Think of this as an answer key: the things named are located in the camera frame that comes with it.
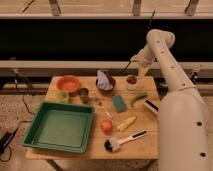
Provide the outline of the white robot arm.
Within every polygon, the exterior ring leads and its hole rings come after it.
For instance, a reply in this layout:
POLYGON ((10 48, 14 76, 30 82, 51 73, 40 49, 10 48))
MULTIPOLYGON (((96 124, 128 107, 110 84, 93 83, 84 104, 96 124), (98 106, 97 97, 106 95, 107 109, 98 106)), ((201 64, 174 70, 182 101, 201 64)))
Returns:
POLYGON ((168 86, 158 112, 159 171, 210 171, 206 120, 207 105, 170 48, 175 35, 152 29, 146 45, 132 59, 139 63, 143 77, 158 62, 168 86))

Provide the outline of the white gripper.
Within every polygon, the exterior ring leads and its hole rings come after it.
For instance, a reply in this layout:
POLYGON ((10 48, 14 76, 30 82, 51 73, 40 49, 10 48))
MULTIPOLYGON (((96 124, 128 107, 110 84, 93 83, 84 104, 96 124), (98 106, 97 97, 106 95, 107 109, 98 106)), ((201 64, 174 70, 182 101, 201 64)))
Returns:
POLYGON ((131 62, 138 62, 141 66, 138 70, 138 79, 142 79, 148 72, 150 66, 155 61, 155 56, 148 46, 141 49, 136 55, 130 58, 131 62))

